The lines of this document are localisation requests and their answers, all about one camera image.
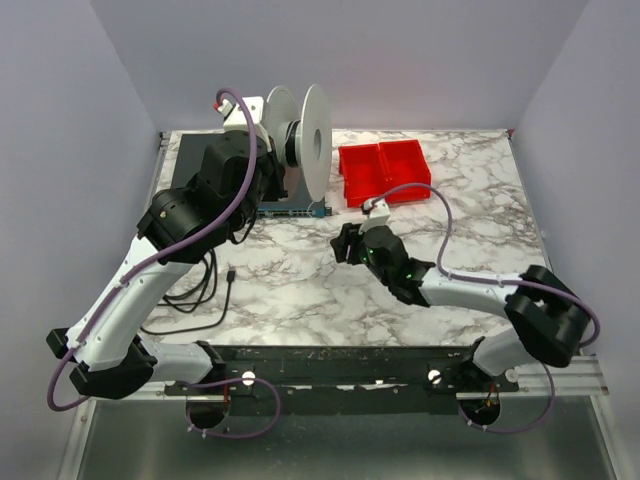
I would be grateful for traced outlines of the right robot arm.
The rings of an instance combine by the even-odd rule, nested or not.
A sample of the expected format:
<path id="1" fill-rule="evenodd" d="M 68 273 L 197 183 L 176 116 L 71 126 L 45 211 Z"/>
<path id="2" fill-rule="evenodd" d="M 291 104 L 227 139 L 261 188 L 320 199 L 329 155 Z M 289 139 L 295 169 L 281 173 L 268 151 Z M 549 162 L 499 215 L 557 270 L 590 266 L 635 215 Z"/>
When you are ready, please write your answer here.
<path id="1" fill-rule="evenodd" d="M 388 226 L 364 230 L 346 223 L 330 246 L 337 262 L 365 266 L 404 304 L 457 307 L 508 320 L 510 329 L 477 339 L 465 353 L 459 372 L 469 382 L 487 382 L 534 362 L 567 367 L 590 321 L 577 297 L 540 265 L 476 281 L 463 273 L 444 274 L 435 263 L 411 257 Z"/>

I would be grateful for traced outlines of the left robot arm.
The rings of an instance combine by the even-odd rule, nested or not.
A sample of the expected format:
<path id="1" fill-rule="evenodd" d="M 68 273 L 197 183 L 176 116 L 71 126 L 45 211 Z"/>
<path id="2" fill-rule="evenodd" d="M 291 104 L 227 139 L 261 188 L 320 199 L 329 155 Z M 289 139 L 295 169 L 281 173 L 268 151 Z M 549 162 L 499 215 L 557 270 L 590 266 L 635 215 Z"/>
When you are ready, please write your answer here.
<path id="1" fill-rule="evenodd" d="M 163 344 L 140 328 L 167 291 L 217 246 L 254 220 L 262 200 L 285 196 L 284 166 L 272 140 L 257 141 L 249 189 L 230 216 L 219 217 L 244 181 L 251 137 L 214 134 L 185 186 L 161 190 L 137 225 L 129 252 L 103 297 L 73 327 L 52 330 L 53 354 L 73 363 L 69 379 L 83 397 L 122 399 L 149 381 L 196 384 L 222 379 L 221 358 L 204 341 Z"/>

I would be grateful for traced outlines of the grey perforated cable spool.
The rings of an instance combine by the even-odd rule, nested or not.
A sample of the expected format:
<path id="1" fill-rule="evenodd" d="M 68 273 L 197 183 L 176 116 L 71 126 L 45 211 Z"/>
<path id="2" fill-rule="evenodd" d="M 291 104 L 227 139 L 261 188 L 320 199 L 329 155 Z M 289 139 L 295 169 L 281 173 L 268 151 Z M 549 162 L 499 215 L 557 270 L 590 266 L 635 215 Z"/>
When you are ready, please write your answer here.
<path id="1" fill-rule="evenodd" d="M 329 99 L 313 84 L 299 110 L 291 92 L 276 86 L 266 100 L 266 131 L 273 140 L 279 162 L 289 171 L 299 169 L 309 197 L 324 198 L 332 162 L 332 129 Z"/>

